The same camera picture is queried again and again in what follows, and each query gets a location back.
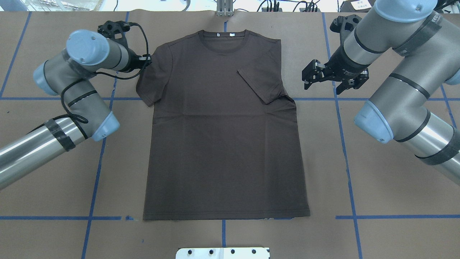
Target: blue cap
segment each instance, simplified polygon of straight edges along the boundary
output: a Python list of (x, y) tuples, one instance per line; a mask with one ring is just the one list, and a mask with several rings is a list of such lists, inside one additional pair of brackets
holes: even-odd
[(446, 84), (448, 85), (456, 85), (460, 83), (460, 70), (455, 73), (455, 75), (446, 80)]
[(72, 32), (66, 44), (69, 56), (81, 65), (97, 65), (109, 55), (107, 39), (97, 32), (79, 29)]
[(373, 8), (387, 20), (412, 23), (427, 18), (436, 4), (437, 0), (377, 0)]
[(101, 139), (114, 133), (119, 127), (120, 123), (115, 118), (114, 113), (110, 112), (91, 138), (94, 141), (100, 141)]
[(45, 93), (49, 95), (58, 95), (53, 89), (51, 89), (50, 85), (46, 81), (45, 78), (45, 63), (41, 64), (37, 69), (34, 71), (34, 81), (38, 87), (40, 87)]
[(383, 114), (369, 100), (355, 116), (355, 124), (381, 143), (388, 143), (394, 137)]

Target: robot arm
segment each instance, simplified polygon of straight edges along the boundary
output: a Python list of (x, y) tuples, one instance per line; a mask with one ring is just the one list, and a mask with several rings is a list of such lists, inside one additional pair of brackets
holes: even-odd
[(442, 83), (460, 83), (460, 29), (433, 11), (436, 3), (378, 0), (324, 68), (313, 60), (302, 79), (308, 87), (324, 74), (359, 81), (362, 71), (393, 48), (404, 60), (366, 101), (355, 124), (382, 143), (396, 140), (460, 185), (460, 133), (423, 107)]
[[(102, 73), (95, 73), (100, 68), (141, 71), (151, 63), (148, 54), (141, 57), (127, 47), (123, 32), (134, 25), (139, 26), (136, 23), (108, 21), (99, 26), (98, 33), (77, 30), (70, 34), (66, 48), (60, 54), (35, 70), (37, 85), (47, 94), (60, 94), (67, 114), (46, 121), (23, 138), (0, 149), (0, 190), (85, 139), (91, 137), (99, 141), (119, 128), (113, 112), (88, 80)], [(122, 37), (116, 39), (117, 34), (122, 34)]]

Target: neckline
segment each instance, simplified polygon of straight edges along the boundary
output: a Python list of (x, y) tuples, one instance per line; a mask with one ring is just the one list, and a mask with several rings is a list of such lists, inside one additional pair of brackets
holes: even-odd
[[(240, 32), (209, 32), (205, 30), (200, 30), (198, 31), (198, 37), (200, 39), (201, 44), (203, 47), (205, 47), (207, 50), (215, 53), (234, 53), (237, 52), (238, 50), (242, 49), (244, 45), (246, 45), (246, 42), (249, 39), (249, 30), (244, 30)], [(236, 46), (233, 49), (229, 50), (219, 50), (214, 47), (212, 47), (210, 44), (208, 44), (204, 37), (220, 37), (220, 38), (227, 38), (227, 37), (244, 37), (243, 41)]]

